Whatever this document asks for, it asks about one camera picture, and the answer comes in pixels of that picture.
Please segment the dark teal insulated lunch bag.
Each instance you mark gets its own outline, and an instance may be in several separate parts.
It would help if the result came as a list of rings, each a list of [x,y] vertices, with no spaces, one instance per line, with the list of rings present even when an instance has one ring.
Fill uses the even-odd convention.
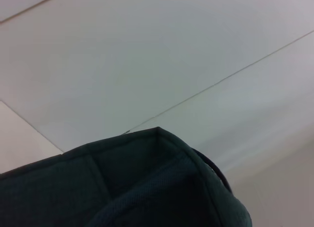
[[[253,227],[223,173],[160,128],[0,174],[0,227]]]

